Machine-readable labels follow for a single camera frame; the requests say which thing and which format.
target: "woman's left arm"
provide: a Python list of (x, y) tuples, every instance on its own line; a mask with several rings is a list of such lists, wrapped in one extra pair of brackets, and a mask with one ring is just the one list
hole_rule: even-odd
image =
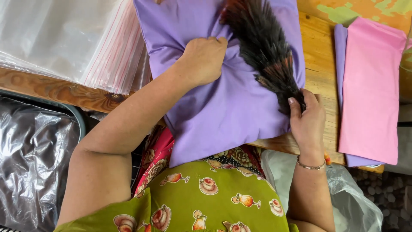
[(192, 88), (221, 74), (227, 41), (190, 41), (174, 65), (115, 108), (76, 146), (58, 225), (131, 197), (131, 152)]

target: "wooden table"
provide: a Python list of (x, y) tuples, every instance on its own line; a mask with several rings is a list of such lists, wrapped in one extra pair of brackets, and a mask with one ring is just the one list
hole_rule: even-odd
[[(299, 13), (299, 20), (306, 62), (305, 88), (322, 94), (327, 113), (324, 134), (325, 149), (332, 162), (345, 165), (344, 155), (337, 152), (339, 108), (333, 42), (334, 23), (302, 12)], [(1, 68), (0, 89), (107, 113), (128, 97), (64, 80)], [(273, 139), (258, 140), (251, 144), (291, 154), (299, 153), (290, 133)], [(361, 168), (377, 173), (383, 172), (383, 166), (374, 169)]]

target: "green paint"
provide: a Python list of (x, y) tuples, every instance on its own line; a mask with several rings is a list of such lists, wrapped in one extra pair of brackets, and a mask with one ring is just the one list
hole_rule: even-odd
[(391, 17), (395, 16), (393, 13), (405, 15), (408, 11), (412, 10), (411, 0), (397, 0), (391, 8), (388, 8), (388, 4), (391, 2), (392, 0), (383, 0), (375, 4), (375, 7), (381, 10), (382, 14)]
[(350, 8), (352, 6), (353, 5), (348, 2), (344, 7), (332, 8), (325, 5), (318, 5), (316, 8), (324, 13), (327, 13), (332, 22), (343, 24), (355, 19), (358, 16), (362, 16), (351, 10)]

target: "dark feather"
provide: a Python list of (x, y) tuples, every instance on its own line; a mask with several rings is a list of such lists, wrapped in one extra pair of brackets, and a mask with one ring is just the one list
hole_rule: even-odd
[(240, 41), (240, 55), (259, 74), (256, 81), (276, 93), (283, 114), (290, 116), (288, 98), (294, 97), (302, 112), (303, 94), (293, 78), (293, 58), (285, 33), (267, 0), (227, 0), (220, 23), (227, 24)]

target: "woman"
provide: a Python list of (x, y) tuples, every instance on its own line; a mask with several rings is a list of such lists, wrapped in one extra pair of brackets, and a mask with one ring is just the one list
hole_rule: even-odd
[(225, 38), (190, 41), (174, 65), (113, 110), (78, 144), (55, 231), (335, 230), (325, 169), (304, 167), (324, 167), (325, 127), (321, 96), (304, 89), (303, 113), (289, 99), (290, 124), (301, 155), (286, 215), (259, 164), (249, 162), (253, 157), (245, 156), (243, 148), (174, 168), (165, 163), (155, 175), (143, 176), (145, 188), (131, 199), (131, 152), (184, 94), (219, 78), (226, 48)]

